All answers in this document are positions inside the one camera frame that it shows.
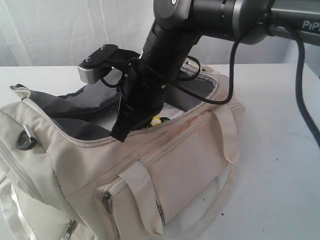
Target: bag strap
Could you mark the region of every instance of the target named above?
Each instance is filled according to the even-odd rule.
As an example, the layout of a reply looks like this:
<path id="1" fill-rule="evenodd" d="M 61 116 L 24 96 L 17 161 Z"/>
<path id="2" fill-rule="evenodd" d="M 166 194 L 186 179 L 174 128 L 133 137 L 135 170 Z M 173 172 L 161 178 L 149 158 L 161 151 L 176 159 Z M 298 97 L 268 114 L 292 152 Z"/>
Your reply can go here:
<path id="1" fill-rule="evenodd" d="M 213 113 L 216 115 L 222 131 L 223 154 L 230 163 L 227 180 L 213 204 L 209 207 L 202 218 L 187 231 L 178 235 L 166 235 L 164 237 L 178 239 L 195 239 L 214 218 L 219 214 L 227 201 L 236 177 L 236 165 L 239 157 L 239 139 L 236 122 L 227 105 L 217 106 Z M 119 175 L 128 185 L 134 195 L 143 227 L 151 236 L 162 236 L 163 226 L 156 204 L 156 194 L 148 170 L 136 162 L 128 170 Z"/>

